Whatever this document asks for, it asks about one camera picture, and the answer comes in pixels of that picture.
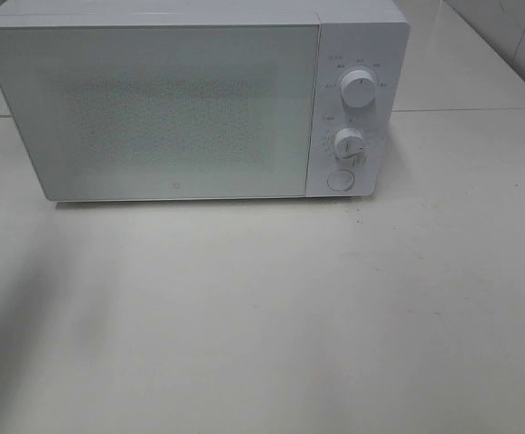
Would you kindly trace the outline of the round white door button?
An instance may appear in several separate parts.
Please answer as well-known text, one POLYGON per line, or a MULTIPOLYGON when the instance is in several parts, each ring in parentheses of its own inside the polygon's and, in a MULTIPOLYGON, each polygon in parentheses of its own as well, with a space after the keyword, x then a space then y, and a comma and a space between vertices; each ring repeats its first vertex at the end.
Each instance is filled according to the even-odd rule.
POLYGON ((331 173, 327 178, 328 186, 335 192, 350 190, 355 182, 353 172, 349 170, 338 170, 331 173))

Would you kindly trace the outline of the white timer knob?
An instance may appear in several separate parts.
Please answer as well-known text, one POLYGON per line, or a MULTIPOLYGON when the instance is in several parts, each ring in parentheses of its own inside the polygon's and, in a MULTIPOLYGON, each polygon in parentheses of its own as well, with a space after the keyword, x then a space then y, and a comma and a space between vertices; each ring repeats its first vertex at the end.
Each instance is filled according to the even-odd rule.
POLYGON ((361 156, 364 150, 365 140, 358 129, 344 128, 333 137, 333 152, 337 159, 353 159, 361 156))

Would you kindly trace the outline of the white microwave door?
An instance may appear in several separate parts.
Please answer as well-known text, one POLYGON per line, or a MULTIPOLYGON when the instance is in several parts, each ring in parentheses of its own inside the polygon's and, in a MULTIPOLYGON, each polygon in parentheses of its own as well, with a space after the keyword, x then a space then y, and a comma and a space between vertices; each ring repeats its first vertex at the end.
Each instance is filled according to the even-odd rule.
POLYGON ((0 29, 0 87, 56 202, 305 193, 318 29, 0 29))

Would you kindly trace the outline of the white microwave oven body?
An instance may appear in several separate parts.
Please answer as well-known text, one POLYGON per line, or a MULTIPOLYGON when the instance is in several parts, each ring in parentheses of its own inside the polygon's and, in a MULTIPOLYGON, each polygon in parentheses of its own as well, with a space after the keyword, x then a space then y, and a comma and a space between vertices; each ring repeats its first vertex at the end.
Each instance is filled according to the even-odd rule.
POLYGON ((305 193, 281 197, 371 195, 410 31, 408 21, 393 2, 7 1, 0 6, 0 29, 300 25, 318 29, 305 193), (370 105, 349 108, 342 101, 339 80, 358 66, 376 73, 378 88, 370 105), (348 160, 335 157, 333 137, 344 128, 362 133, 365 150, 361 156, 348 160), (350 190, 335 192, 328 186, 328 176, 338 170, 353 172, 355 182, 350 190))

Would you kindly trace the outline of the upper white power knob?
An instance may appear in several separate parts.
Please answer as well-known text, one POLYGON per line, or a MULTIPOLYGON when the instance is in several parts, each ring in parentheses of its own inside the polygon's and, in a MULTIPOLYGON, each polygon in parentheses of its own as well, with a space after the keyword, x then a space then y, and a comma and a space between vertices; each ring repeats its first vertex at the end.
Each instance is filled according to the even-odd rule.
POLYGON ((346 106, 351 109, 361 109, 375 100, 378 78, 373 70, 358 66, 341 76, 338 87, 346 106))

